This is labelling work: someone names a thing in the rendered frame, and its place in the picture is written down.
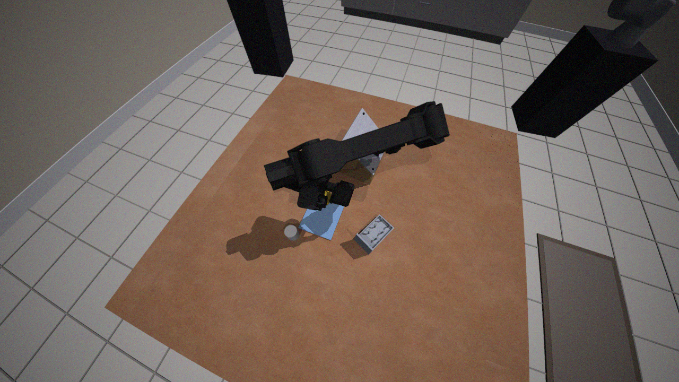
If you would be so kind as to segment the light blue flat mat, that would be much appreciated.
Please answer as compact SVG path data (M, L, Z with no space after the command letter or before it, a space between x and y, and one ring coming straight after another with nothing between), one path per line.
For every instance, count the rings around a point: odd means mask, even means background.
M331 241L343 208L329 203L321 211L307 210L298 228Z

